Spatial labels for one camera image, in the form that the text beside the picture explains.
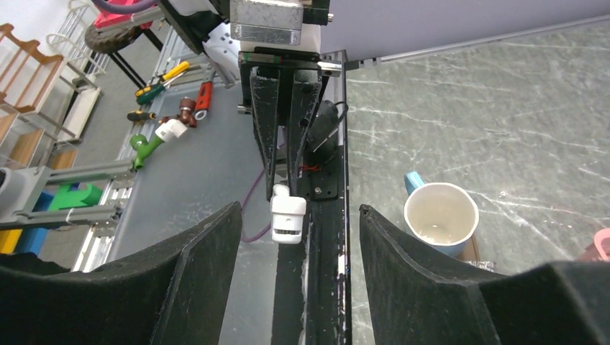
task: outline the marble surface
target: marble surface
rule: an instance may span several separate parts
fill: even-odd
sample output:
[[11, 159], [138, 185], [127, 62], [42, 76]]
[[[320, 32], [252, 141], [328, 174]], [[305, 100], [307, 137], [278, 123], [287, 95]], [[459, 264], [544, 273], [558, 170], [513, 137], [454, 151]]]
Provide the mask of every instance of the marble surface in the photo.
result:
[[358, 207], [406, 231], [410, 170], [472, 195], [500, 273], [572, 259], [610, 226], [609, 56], [605, 25], [347, 74], [354, 344], [373, 344]]

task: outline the mug handle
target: mug handle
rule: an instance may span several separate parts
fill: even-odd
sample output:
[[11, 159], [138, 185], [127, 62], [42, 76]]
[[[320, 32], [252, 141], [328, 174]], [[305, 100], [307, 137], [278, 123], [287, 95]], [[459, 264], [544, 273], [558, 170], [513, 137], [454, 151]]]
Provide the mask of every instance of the mug handle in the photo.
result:
[[407, 194], [411, 195], [411, 193], [423, 185], [424, 181], [417, 172], [411, 171], [404, 175], [404, 187], [406, 188]]

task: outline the blue mug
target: blue mug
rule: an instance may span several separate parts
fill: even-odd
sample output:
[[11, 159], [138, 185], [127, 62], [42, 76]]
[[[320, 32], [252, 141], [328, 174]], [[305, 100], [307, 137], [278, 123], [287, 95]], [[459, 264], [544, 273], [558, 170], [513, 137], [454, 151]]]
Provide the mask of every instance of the blue mug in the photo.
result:
[[451, 257], [462, 253], [478, 225], [470, 195], [451, 183], [424, 183], [414, 171], [405, 174], [404, 185], [404, 220], [415, 237]]

